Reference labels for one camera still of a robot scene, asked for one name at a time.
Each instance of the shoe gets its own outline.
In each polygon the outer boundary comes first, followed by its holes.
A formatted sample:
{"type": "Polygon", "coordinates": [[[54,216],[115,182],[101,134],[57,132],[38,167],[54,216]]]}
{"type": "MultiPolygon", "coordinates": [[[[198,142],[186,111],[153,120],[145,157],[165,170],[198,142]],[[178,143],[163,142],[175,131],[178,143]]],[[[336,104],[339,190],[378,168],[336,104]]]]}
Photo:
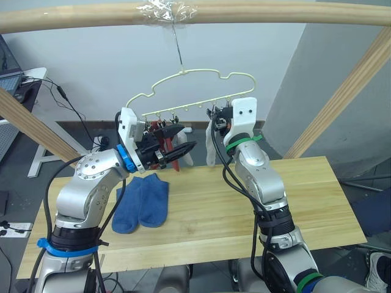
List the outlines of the shoe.
{"type": "Polygon", "coordinates": [[[378,272],[378,261],[382,257],[389,258],[390,255],[380,252],[374,252],[370,255],[370,269],[365,280],[365,287],[379,293],[387,293],[389,285],[381,279],[378,272]]]}

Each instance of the clear tape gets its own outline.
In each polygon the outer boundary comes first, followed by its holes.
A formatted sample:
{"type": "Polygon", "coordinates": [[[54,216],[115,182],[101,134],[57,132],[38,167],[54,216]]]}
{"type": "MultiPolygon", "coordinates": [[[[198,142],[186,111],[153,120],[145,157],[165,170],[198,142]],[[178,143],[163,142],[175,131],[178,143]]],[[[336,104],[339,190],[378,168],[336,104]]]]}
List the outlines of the clear tape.
{"type": "Polygon", "coordinates": [[[196,6],[183,1],[149,0],[137,7],[145,17],[146,24],[172,24],[190,20],[197,13],[196,6]]]}

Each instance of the blue strap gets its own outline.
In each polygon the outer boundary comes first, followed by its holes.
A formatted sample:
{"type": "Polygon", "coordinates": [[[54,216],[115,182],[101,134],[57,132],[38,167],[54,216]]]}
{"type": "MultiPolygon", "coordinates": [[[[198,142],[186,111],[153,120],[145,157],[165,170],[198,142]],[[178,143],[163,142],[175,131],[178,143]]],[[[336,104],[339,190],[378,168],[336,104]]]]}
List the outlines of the blue strap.
{"type": "Polygon", "coordinates": [[[136,172],[136,165],[133,163],[132,159],[128,157],[128,154],[126,153],[124,147],[122,145],[117,145],[117,150],[120,153],[123,162],[125,163],[126,169],[128,169],[130,173],[136,172]]]}
{"type": "Polygon", "coordinates": [[[45,248],[51,255],[58,256],[59,258],[74,258],[76,256],[89,255],[98,251],[98,247],[94,246],[85,250],[78,251],[62,251],[55,249],[50,245],[46,238],[40,238],[37,242],[37,246],[41,248],[45,248]]]}
{"type": "Polygon", "coordinates": [[[301,292],[302,293],[311,293],[313,288],[315,288],[315,285],[318,284],[318,282],[323,279],[324,278],[319,278],[319,279],[316,279],[315,281],[313,281],[312,283],[305,285],[301,292]]]}

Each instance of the blue sock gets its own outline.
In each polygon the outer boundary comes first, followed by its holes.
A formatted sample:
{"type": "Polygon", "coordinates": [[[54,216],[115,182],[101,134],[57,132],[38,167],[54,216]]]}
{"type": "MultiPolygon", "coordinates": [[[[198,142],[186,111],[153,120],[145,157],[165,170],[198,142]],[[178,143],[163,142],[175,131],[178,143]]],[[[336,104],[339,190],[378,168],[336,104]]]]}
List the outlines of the blue sock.
{"type": "MultiPolygon", "coordinates": [[[[134,177],[127,185],[121,203],[112,218],[111,227],[113,231],[120,234],[132,233],[139,224],[140,191],[143,179],[134,177]]],[[[117,189],[117,200],[121,188],[117,189]]]]}
{"type": "Polygon", "coordinates": [[[141,206],[139,222],[145,227],[159,227],[167,218],[169,184],[161,181],[156,173],[144,178],[140,187],[141,206]]]}

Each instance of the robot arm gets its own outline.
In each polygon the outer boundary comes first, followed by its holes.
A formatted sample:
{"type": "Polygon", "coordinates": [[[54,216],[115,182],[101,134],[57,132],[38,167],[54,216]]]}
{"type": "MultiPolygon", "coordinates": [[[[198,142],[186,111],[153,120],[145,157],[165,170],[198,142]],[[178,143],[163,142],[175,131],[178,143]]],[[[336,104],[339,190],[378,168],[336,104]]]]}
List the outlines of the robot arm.
{"type": "Polygon", "coordinates": [[[118,129],[122,143],[117,149],[84,156],[71,181],[60,191],[51,237],[38,243],[46,252],[35,293],[95,293],[96,273],[89,267],[100,245],[102,231],[98,226],[111,190],[129,173],[165,167],[188,153],[195,142],[165,152],[158,141],[165,133],[172,136],[183,127],[173,125],[167,126],[170,131],[148,132],[145,122],[139,121],[131,109],[122,109],[118,129]]]}
{"type": "Polygon", "coordinates": [[[364,293],[367,288],[340,277],[324,278],[319,272],[299,227],[293,223],[283,181],[269,164],[268,155],[254,140],[257,100],[240,98],[230,107],[209,113],[216,131],[224,136],[235,172],[256,206],[260,240],[266,250],[263,276],[272,293],[364,293]]]}

